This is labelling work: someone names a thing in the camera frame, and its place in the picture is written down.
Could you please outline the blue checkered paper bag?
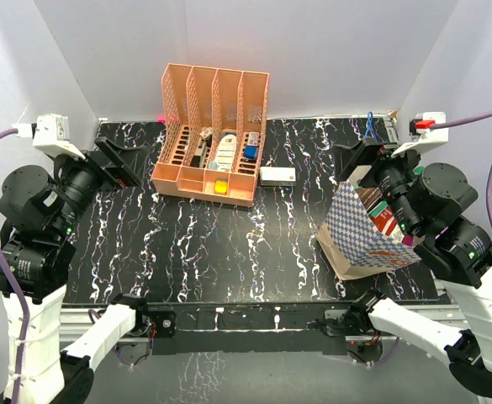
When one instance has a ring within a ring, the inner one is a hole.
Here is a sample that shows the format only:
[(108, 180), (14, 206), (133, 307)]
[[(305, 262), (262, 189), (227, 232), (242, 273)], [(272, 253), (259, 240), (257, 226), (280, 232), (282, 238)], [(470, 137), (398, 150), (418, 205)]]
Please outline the blue checkered paper bag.
[(402, 234), (385, 235), (373, 223), (349, 181), (339, 183), (317, 240), (337, 278), (362, 279), (404, 268), (421, 259)]

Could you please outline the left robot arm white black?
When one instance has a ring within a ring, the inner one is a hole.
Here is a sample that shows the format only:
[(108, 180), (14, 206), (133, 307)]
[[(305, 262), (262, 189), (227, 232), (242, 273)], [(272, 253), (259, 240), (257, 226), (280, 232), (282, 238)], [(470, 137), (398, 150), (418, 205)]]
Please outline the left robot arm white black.
[(8, 317), (8, 383), (1, 403), (83, 403), (95, 372), (127, 333), (150, 326), (142, 297), (117, 295), (74, 343), (60, 345), (61, 307), (76, 249), (70, 237), (101, 191), (140, 185), (148, 149), (105, 137), (82, 158), (57, 156), (52, 172), (27, 165), (3, 181), (0, 292)]

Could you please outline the red doritos bag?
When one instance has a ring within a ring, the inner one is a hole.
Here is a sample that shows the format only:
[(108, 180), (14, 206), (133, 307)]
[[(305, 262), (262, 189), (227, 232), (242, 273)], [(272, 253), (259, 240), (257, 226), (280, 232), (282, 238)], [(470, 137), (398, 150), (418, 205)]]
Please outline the red doritos bag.
[(400, 232), (400, 228), (392, 210), (387, 206), (379, 213), (372, 215), (371, 220), (378, 231), (385, 236), (392, 236)]

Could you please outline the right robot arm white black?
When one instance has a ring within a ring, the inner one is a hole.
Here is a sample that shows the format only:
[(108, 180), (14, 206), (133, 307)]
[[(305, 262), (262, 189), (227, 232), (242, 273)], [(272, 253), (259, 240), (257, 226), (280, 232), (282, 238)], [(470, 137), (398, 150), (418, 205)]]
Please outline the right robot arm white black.
[(418, 238), (415, 253), (456, 300), (468, 325), (435, 322), (368, 290), (340, 316), (324, 317), (321, 328), (334, 334), (390, 333), (441, 361), (468, 391), (492, 399), (492, 241), (463, 214), (477, 191), (448, 163), (415, 173), (419, 152), (399, 151), (394, 143), (365, 138), (337, 150), (337, 180), (367, 168), (361, 184), (379, 189), (403, 233)]

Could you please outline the green chips bag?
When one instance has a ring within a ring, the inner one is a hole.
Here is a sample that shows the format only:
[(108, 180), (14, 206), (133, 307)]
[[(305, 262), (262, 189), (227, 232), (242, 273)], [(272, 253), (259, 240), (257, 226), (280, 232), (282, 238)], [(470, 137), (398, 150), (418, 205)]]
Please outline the green chips bag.
[[(423, 169), (424, 168), (422, 166), (415, 167), (412, 171), (413, 176), (416, 178), (419, 174), (422, 173)], [(376, 218), (379, 215), (381, 215), (385, 209), (388, 209), (388, 208), (389, 208), (389, 204), (388, 204), (387, 200), (381, 199), (378, 202), (376, 202), (374, 205), (372, 205), (371, 207), (368, 207), (368, 214), (370, 217)]]

